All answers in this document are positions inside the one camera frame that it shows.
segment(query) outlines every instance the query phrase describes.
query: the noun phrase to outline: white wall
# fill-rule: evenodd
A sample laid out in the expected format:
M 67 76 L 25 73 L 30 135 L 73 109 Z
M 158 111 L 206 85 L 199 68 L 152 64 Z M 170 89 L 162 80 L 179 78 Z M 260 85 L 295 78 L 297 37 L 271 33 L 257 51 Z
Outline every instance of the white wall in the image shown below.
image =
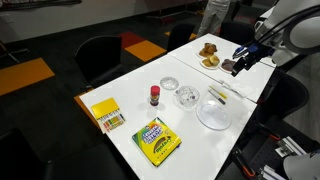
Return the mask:
M 184 2 L 163 0 L 163 8 Z M 156 11 L 159 7 L 159 0 L 83 0 L 81 4 L 71 6 L 0 12 L 0 39 L 5 43 L 28 39 Z

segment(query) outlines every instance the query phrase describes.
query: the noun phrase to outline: person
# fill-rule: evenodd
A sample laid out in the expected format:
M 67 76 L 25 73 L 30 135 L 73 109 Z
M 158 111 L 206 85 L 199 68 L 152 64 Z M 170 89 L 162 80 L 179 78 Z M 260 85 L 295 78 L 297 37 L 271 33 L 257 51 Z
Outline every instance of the person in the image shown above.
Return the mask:
M 215 34 L 225 18 L 230 6 L 230 0 L 208 0 L 197 38 L 206 33 Z

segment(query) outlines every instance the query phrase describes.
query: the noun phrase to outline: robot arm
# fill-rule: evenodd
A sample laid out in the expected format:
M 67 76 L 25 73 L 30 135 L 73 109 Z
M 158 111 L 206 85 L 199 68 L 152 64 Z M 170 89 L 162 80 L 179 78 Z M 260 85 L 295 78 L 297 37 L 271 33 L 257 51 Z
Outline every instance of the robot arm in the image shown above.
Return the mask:
M 269 18 L 256 30 L 252 42 L 238 48 L 233 58 L 236 76 L 243 68 L 249 70 L 261 58 L 272 56 L 277 66 L 298 54 L 320 52 L 320 1 L 280 0 Z

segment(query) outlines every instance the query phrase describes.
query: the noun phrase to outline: red bottle cap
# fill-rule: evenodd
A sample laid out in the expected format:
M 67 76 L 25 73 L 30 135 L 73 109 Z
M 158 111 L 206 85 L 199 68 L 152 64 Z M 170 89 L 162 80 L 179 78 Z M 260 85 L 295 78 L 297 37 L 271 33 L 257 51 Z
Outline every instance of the red bottle cap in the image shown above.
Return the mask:
M 160 94 L 160 87 L 159 86 L 151 86 L 151 95 L 156 96 Z

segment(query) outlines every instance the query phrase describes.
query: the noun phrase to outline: small bottle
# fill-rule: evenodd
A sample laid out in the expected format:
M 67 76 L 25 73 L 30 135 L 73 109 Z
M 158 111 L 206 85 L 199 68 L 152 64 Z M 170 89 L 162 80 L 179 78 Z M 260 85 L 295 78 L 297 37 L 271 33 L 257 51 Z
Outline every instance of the small bottle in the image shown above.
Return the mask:
M 150 104 L 152 106 L 157 106 L 159 104 L 160 87 L 151 86 Z

